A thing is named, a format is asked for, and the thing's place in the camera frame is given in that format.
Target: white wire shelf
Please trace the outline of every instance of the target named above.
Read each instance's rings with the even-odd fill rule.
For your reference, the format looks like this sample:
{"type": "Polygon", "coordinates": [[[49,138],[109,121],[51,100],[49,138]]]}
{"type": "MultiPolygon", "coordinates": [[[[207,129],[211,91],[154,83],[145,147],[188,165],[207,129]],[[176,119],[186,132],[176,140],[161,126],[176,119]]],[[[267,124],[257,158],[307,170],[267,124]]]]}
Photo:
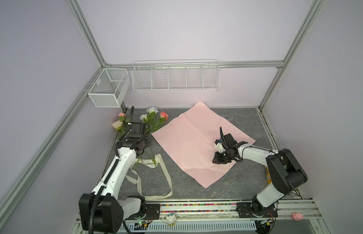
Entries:
{"type": "Polygon", "coordinates": [[[104,68],[88,95],[96,107],[120,107],[131,80],[125,68],[104,68]]]}
{"type": "Polygon", "coordinates": [[[136,92],[219,90],[218,60],[135,61],[132,85],[136,92]]]}

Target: yellow object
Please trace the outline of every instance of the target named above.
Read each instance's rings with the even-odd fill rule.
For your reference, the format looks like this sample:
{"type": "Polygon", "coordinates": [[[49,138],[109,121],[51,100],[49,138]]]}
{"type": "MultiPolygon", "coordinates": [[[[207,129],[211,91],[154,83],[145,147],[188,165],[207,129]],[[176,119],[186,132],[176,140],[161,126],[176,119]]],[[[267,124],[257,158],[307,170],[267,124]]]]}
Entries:
{"type": "Polygon", "coordinates": [[[269,168],[267,168],[267,167],[266,167],[266,179],[267,179],[267,182],[270,184],[271,183],[271,177],[270,177],[269,168]]]}

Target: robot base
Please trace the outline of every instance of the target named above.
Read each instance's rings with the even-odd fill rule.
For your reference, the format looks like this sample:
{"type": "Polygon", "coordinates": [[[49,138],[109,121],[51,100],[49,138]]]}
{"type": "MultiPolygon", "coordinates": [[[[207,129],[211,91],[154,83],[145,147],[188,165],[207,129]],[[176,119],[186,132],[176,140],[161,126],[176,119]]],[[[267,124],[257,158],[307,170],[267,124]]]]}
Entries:
{"type": "Polygon", "coordinates": [[[275,218],[278,217],[275,205],[272,204],[259,214],[254,214],[252,211],[252,202],[238,202],[236,203],[236,211],[239,213],[239,218],[275,218]]]}

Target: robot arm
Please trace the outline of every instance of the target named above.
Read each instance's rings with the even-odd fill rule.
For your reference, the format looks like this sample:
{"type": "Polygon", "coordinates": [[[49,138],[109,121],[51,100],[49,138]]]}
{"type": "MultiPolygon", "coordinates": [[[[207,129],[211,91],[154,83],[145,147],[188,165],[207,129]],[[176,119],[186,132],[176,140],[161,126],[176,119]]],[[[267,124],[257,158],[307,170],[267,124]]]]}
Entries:
{"type": "Polygon", "coordinates": [[[140,151],[152,144],[145,123],[132,123],[133,109],[132,106],[130,127],[116,142],[115,157],[105,175],[90,194],[83,194],[79,200],[82,228],[89,230],[89,234],[94,231],[116,233],[122,221],[131,215],[145,217],[144,197],[132,196],[117,201],[120,187],[132,162],[140,151]]]}
{"type": "Polygon", "coordinates": [[[273,209],[277,200],[308,180],[306,173],[290,150],[270,150],[247,142],[237,143],[231,134],[224,136],[222,128],[220,131],[221,139],[215,142],[219,152],[215,153],[213,163],[226,164],[232,160],[241,162],[243,159],[250,159],[269,168],[271,183],[254,196],[250,208],[246,209],[254,216],[262,217],[273,209]]]}

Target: pink wrapping paper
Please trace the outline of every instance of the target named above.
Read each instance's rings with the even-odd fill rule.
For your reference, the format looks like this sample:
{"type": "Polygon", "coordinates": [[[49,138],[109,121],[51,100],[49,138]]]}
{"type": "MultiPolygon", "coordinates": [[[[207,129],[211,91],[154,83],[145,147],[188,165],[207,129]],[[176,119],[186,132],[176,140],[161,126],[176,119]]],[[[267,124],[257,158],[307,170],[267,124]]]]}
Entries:
{"type": "Polygon", "coordinates": [[[231,133],[237,142],[255,142],[228,120],[210,110],[202,101],[152,135],[180,169],[207,188],[235,164],[235,161],[227,164],[212,163],[217,151],[214,142],[221,137],[219,127],[222,127],[223,134],[231,133]]]}

